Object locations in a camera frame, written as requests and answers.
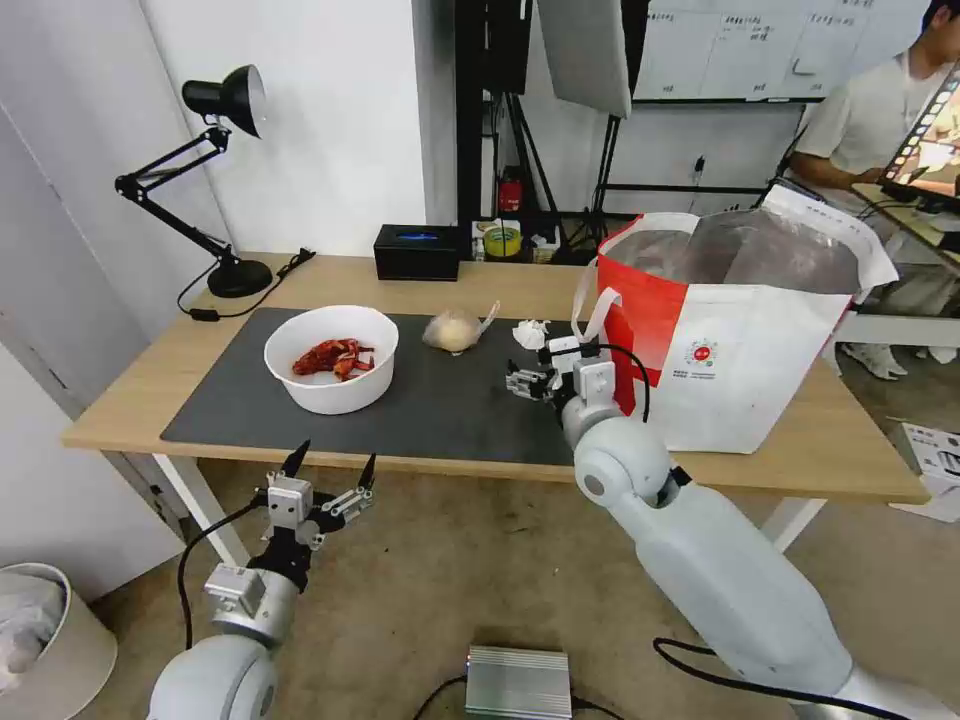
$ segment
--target screen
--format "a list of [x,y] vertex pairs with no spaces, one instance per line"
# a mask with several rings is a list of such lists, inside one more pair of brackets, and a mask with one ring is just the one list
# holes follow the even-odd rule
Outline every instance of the screen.
[[960,197],[960,65],[944,80],[920,114],[883,183],[925,195]]

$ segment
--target trash can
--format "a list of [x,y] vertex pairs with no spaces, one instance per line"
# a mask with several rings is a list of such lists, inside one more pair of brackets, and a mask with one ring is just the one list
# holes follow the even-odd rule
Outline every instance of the trash can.
[[117,639],[73,591],[67,576],[43,563],[21,563],[0,573],[31,575],[64,590],[60,624],[19,686],[0,693],[3,720],[68,720],[100,692],[117,661]]

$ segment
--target black desk mat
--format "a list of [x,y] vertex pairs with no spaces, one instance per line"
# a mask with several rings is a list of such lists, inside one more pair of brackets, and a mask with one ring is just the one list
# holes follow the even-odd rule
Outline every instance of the black desk mat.
[[508,358],[536,366],[513,339],[516,320],[496,320],[475,347],[453,357],[423,344],[430,318],[391,315],[400,344],[387,392],[354,413],[315,415],[294,403],[263,362],[267,338],[300,312],[256,310],[161,438],[282,450],[310,438],[310,449],[322,452],[572,465],[552,406],[504,387]]

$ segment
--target silver power supply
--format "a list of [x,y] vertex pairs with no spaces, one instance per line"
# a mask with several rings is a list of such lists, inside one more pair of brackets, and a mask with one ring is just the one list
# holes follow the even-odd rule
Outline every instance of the silver power supply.
[[466,710],[482,718],[570,720],[567,654],[471,645]]

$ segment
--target person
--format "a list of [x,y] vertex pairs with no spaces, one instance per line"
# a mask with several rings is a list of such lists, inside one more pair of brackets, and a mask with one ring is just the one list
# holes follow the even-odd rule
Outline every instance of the person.
[[[854,77],[812,112],[789,158],[790,176],[851,215],[867,211],[851,192],[855,183],[876,183],[953,64],[960,61],[960,0],[933,0],[920,37],[905,52]],[[876,216],[870,224],[881,240],[893,227]],[[888,252],[896,250],[891,241]],[[897,314],[937,315],[953,293],[945,271],[901,267],[904,278],[888,288],[878,309]],[[839,349],[884,380],[906,375],[889,345],[841,343]],[[930,348],[941,362],[956,349]]]

